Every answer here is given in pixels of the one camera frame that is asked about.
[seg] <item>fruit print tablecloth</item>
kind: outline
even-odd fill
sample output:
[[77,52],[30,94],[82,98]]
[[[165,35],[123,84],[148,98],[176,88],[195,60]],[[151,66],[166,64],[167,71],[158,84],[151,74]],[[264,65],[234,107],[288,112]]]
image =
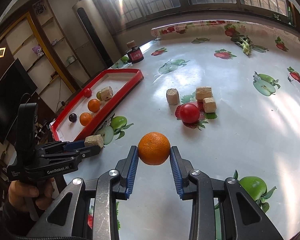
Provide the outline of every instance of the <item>fruit print tablecloth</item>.
[[[298,38],[226,20],[169,25],[152,34],[161,39],[142,46],[145,59],[132,66],[144,80],[97,129],[108,144],[65,175],[66,181],[99,177],[143,135],[157,131],[211,178],[238,178],[283,238],[293,237],[300,231]],[[197,86],[212,87],[217,110],[201,110],[199,123],[185,126],[178,106],[168,105],[166,90],[178,89],[180,105],[197,104]],[[111,126],[114,118],[122,124]],[[160,166],[140,161],[133,194],[118,205],[120,239],[187,239],[191,208],[176,193],[169,161]]]

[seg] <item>red tray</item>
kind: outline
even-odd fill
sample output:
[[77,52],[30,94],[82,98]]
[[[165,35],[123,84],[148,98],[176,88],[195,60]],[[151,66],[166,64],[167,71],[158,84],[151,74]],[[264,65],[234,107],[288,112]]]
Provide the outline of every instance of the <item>red tray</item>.
[[[56,141],[77,141],[84,140],[87,136],[90,136],[141,80],[143,80],[143,75],[139,69],[125,68],[102,71],[68,103],[52,124],[51,131],[54,139]],[[91,113],[87,107],[89,100],[96,98],[97,92],[109,85],[114,91],[114,96],[106,102],[102,101],[100,110],[97,113]],[[92,90],[90,98],[85,98],[83,95],[86,88]],[[79,122],[79,116],[83,112],[90,112],[93,116],[91,122],[85,127]],[[68,116],[71,113],[76,113],[78,117],[74,123],[68,120]]]

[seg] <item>purple stuffed toy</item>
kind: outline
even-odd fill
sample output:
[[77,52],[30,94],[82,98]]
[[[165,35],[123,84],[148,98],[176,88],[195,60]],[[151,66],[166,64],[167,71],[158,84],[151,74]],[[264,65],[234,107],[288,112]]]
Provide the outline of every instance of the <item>purple stuffed toy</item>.
[[32,48],[35,54],[37,54],[37,57],[42,57],[44,55],[42,48],[38,45]]

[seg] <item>silver bolt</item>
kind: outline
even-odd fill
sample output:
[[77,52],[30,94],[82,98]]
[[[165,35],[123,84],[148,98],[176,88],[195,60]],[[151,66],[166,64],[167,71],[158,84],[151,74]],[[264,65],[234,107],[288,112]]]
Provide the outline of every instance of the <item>silver bolt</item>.
[[227,182],[229,184],[235,184],[237,182],[237,180],[235,178],[227,178]]
[[74,179],[74,180],[72,181],[72,183],[75,184],[75,185],[79,185],[79,184],[82,183],[82,179],[76,178],[76,179]]
[[197,169],[193,169],[193,170],[191,170],[190,171],[190,173],[193,175],[193,176],[198,176],[198,175],[200,175],[200,171],[199,170],[197,170]]
[[117,176],[118,175],[118,171],[117,170],[111,170],[111,171],[109,171],[109,175],[110,176]]

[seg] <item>television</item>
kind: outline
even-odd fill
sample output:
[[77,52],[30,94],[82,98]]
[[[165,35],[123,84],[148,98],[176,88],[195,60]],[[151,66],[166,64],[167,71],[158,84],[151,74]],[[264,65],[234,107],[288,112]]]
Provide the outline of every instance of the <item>television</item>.
[[0,142],[3,144],[18,116],[21,103],[26,103],[37,86],[19,59],[16,59],[0,79]]

